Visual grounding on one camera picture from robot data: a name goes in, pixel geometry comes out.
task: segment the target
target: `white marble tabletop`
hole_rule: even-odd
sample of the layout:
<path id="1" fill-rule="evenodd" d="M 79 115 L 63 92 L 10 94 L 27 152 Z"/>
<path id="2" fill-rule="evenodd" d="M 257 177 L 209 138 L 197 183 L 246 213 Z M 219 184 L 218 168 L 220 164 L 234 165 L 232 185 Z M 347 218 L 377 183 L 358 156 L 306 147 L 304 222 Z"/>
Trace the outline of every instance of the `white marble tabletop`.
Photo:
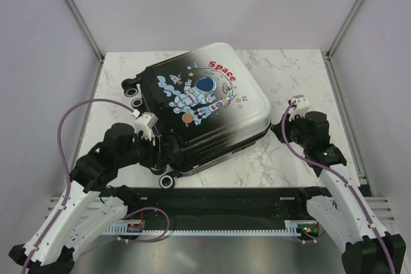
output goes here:
<path id="1" fill-rule="evenodd" d="M 95 98 L 108 98 L 130 106 L 132 98 L 123 94 L 121 82 L 133 78 L 145 67 L 177 56 L 182 51 L 107 53 Z M 328 115 L 331 142 L 346 157 L 353 179 L 358 177 L 349 151 L 341 118 L 321 53 L 318 49 L 244 50 L 238 56 L 272 103 L 272 122 L 278 123 L 290 97 L 304 94 L 311 110 Z M 113 123 L 132 124 L 133 117 L 124 108 L 94 103 L 80 148 L 80 156 L 102 141 Z M 159 176 L 139 165 L 122 169 L 111 185 L 159 187 Z M 268 131 L 256 145 L 233 155 L 200 173 L 179 178 L 176 187 L 304 187 L 322 185 L 304 162 L 295 158 L 275 135 Z"/>

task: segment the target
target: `suitcase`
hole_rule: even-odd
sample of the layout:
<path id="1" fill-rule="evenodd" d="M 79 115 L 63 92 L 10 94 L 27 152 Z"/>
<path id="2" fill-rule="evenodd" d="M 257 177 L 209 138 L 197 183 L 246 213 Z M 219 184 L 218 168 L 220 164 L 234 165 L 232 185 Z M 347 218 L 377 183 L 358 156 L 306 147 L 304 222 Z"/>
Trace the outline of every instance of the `suitcase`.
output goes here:
<path id="1" fill-rule="evenodd" d="M 156 175 L 172 168 L 163 188 L 251 146 L 270 128 L 270 101 L 225 43 L 153 64 L 121 86 L 128 97 L 140 88 L 132 107 L 158 118 L 151 160 L 140 164 Z"/>

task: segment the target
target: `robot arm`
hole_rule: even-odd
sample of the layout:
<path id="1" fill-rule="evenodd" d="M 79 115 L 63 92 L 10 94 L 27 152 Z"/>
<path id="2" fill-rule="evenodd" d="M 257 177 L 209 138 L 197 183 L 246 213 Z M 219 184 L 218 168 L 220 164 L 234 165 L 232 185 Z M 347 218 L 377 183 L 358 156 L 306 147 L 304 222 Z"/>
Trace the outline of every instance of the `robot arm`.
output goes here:
<path id="1" fill-rule="evenodd" d="M 288 141 L 304 149 L 304 159 L 334 197 L 338 209 L 319 187 L 301 189 L 302 210 L 315 218 L 336 243 L 342 254 L 347 274 L 392 273 L 378 233 L 388 248 L 395 273 L 400 273 L 405 254 L 405 242 L 399 234 L 390 235 L 372 212 L 357 186 L 353 184 L 341 151 L 330 144 L 326 114 L 308 112 L 310 104 L 304 96 L 293 97 L 293 108 L 286 115 L 284 132 Z M 272 131 L 285 142 L 281 123 Z M 314 162 L 327 168 L 310 164 Z"/>
<path id="2" fill-rule="evenodd" d="M 119 187 L 106 204 L 77 226 L 84 210 L 117 177 L 120 168 L 150 160 L 152 127 L 157 118 L 150 113 L 140 115 L 137 112 L 134 115 L 138 135 L 132 126 L 125 123 L 116 123 L 107 130 L 103 142 L 77 160 L 70 173 L 71 190 L 66 205 L 63 207 L 62 202 L 67 188 L 37 233 L 27 243 L 10 250 L 9 256 L 17 264 L 23 266 L 27 263 L 29 273 L 70 273 L 74 262 L 88 245 L 111 224 L 123 218 L 130 206 L 136 207 L 139 198 L 129 188 Z M 45 230 L 46 235 L 36 246 Z"/>

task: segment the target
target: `gray wall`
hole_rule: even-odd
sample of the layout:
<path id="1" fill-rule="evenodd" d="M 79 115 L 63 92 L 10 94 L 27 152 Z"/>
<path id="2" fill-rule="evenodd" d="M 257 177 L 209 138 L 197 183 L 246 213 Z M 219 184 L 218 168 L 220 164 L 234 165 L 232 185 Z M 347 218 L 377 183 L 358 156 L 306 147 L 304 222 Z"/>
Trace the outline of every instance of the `gray wall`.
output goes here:
<path id="1" fill-rule="evenodd" d="M 411 243 L 411 0 L 366 0 L 334 58 L 367 175 Z"/>
<path id="2" fill-rule="evenodd" d="M 354 0 L 74 0 L 104 51 L 331 44 Z"/>
<path id="3" fill-rule="evenodd" d="M 61 115 L 90 96 L 98 61 L 63 0 L 0 0 L 0 265 L 44 221 L 50 197 L 61 191 L 56 142 Z M 73 154 L 78 112 L 64 127 Z"/>

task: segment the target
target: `cartoon print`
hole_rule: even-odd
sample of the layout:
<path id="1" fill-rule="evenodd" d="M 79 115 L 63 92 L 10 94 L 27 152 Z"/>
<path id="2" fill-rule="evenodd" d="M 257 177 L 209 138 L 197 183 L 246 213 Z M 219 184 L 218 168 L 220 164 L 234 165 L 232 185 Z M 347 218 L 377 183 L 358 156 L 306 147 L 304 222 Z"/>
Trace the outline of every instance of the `cartoon print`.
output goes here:
<path id="1" fill-rule="evenodd" d="M 211 115 L 211 113 L 215 112 L 219 108 L 227 106 L 232 99 L 236 97 L 236 94 L 232 96 L 227 96 L 226 98 L 222 98 L 220 101 L 217 101 L 211 105 L 206 107 L 200 107 L 195 111 L 195 114 L 198 115 L 200 119 L 205 119 Z"/>
<path id="2" fill-rule="evenodd" d="M 179 85 L 182 84 L 182 81 L 181 81 L 181 73 L 180 73 L 178 76 L 170 75 L 170 78 L 171 78 L 172 82 L 174 83 L 174 85 L 175 85 L 176 83 L 178 83 Z"/>
<path id="3" fill-rule="evenodd" d="M 188 73 L 189 78 L 185 82 L 182 81 L 181 73 L 178 76 L 170 75 L 174 85 L 168 84 L 165 77 L 157 76 L 158 86 L 163 89 L 168 98 L 171 97 L 172 101 L 168 103 L 169 106 L 173 107 L 175 114 L 181 115 L 181 121 L 186 127 L 191 123 L 196 126 L 200 125 L 213 112 L 228 107 L 232 101 L 238 103 L 239 109 L 244 107 L 240 102 L 248 101 L 246 96 L 242 96 L 240 99 L 234 93 L 237 86 L 234 86 L 232 81 L 235 81 L 235 76 L 229 71 L 224 71 L 227 69 L 219 71 L 213 67 L 199 67 L 194 62 L 193 65 L 187 66 L 187 70 L 190 72 Z M 193 81 L 191 78 L 197 73 L 206 75 Z"/>
<path id="4" fill-rule="evenodd" d="M 164 91 L 171 92 L 175 95 L 174 101 L 168 103 L 169 106 L 175 107 L 173 111 L 179 114 L 184 111 L 184 107 L 194 107 L 197 104 L 212 103 L 216 97 L 213 96 L 213 92 L 217 88 L 216 81 L 211 77 L 201 77 L 191 86 L 191 80 L 187 80 L 184 84 L 184 93 L 180 93 L 178 90 L 174 90 L 174 87 L 162 82 L 163 76 L 157 76 L 159 80 L 158 85 L 164 88 Z"/>

